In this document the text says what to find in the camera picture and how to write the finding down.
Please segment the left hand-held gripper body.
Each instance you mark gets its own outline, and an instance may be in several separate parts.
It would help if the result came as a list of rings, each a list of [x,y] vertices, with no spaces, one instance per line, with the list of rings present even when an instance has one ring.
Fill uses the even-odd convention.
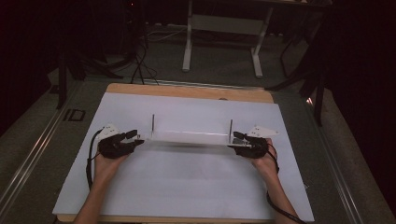
[[[107,124],[97,136],[98,152],[109,159],[116,159],[133,153],[134,148],[127,147],[127,143],[123,143],[123,140],[126,139],[121,140],[121,134],[115,125]]]

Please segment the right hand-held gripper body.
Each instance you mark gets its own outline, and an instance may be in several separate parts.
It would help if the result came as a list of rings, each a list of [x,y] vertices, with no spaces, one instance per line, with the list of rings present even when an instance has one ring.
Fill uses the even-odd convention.
[[[251,149],[236,150],[235,153],[239,156],[258,159],[263,157],[268,152],[266,139],[278,134],[274,131],[262,126],[254,126],[248,133],[244,140],[235,138],[237,145],[251,145]]]

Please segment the clear acrylic photo frame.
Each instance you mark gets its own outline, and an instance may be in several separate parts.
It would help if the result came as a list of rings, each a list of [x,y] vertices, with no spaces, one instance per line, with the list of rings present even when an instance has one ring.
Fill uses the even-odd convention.
[[[176,118],[153,114],[146,130],[140,129],[143,140],[227,147],[250,147],[244,135],[235,135],[232,119]]]

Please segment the person's right hand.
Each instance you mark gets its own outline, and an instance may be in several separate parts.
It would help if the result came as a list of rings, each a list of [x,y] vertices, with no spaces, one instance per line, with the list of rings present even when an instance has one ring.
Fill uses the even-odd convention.
[[[277,153],[270,138],[266,139],[268,152],[261,158],[251,159],[252,165],[260,173],[266,183],[278,180]]]

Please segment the person's left hand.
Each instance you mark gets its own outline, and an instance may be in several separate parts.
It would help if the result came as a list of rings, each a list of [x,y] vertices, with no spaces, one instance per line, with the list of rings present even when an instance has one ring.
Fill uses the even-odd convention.
[[[108,184],[118,171],[120,165],[128,158],[127,155],[116,159],[105,158],[98,154],[94,159],[94,184]]]

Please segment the white table mat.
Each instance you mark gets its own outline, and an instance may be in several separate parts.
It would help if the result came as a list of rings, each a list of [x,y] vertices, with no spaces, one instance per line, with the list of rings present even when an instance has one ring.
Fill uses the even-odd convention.
[[[106,124],[120,131],[192,132],[226,138],[254,126],[276,131],[279,178],[298,216],[313,212],[278,105],[181,97],[106,93],[64,182],[54,214],[75,215],[89,192],[85,167],[92,136]],[[226,145],[147,141],[121,165],[107,192],[105,216],[269,220],[266,188],[249,163]]]

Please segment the wooden table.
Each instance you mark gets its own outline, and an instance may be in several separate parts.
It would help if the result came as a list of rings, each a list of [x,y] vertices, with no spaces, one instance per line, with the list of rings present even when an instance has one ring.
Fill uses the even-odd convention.
[[[176,85],[137,85],[111,83],[106,93],[123,93],[155,96],[172,96],[183,98],[214,99],[224,102],[234,100],[242,102],[270,103],[274,102],[270,92],[261,88],[224,89],[206,87],[188,87]],[[108,223],[265,223],[265,220],[231,219],[231,218],[200,218],[200,217],[137,217],[101,215],[97,221]]]

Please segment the black tripod stand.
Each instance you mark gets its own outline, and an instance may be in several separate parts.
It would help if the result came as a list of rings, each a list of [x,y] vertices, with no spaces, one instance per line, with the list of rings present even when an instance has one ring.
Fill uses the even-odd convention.
[[[326,73],[328,71],[327,60],[329,50],[332,48],[332,35],[329,33],[331,24],[329,19],[329,15],[322,17],[303,58],[291,72],[290,76],[279,84],[267,87],[268,91],[280,91],[302,80],[304,83],[299,90],[300,96],[308,99],[312,93],[316,94],[313,114],[318,126],[322,125],[321,111]]]

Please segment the metal floor rail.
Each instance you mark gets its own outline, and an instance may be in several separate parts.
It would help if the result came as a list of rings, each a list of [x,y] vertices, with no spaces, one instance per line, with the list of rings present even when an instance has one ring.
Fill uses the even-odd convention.
[[[249,86],[233,86],[220,84],[207,84],[195,82],[182,82],[170,80],[156,80],[156,79],[133,79],[132,84],[142,85],[157,85],[157,86],[175,86],[175,87],[197,87],[197,88],[211,88],[211,89],[227,89],[227,90],[248,90],[248,91],[265,91],[263,87],[249,87]]]
[[[311,123],[314,125],[315,130],[318,132],[320,143],[324,147],[326,162],[328,163],[334,186],[338,192],[339,198],[346,211],[346,215],[349,219],[350,224],[364,224],[361,214],[355,204],[354,198],[351,195],[350,188],[347,185],[341,169],[338,166],[338,163],[332,153],[332,149],[328,139],[326,138],[322,128],[318,126],[315,119],[312,119]]]
[[[74,93],[58,105],[58,96],[46,93],[0,137],[0,217],[14,204],[40,160]]]

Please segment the white metal desk frame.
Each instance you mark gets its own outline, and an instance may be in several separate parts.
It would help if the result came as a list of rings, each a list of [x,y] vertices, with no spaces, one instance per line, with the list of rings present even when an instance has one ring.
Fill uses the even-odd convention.
[[[258,37],[257,43],[250,49],[250,56],[256,78],[262,78],[262,65],[260,61],[260,51],[262,42],[268,31],[270,20],[274,10],[280,7],[294,7],[301,10],[313,10],[314,12],[324,11],[332,6],[333,0],[225,0],[228,3],[235,1],[237,4],[250,3],[266,7],[262,19],[245,19],[236,17],[221,17],[216,15],[196,14],[193,12],[193,1],[188,0],[186,46],[182,71],[191,70],[192,32],[208,31],[238,35],[255,35]]]

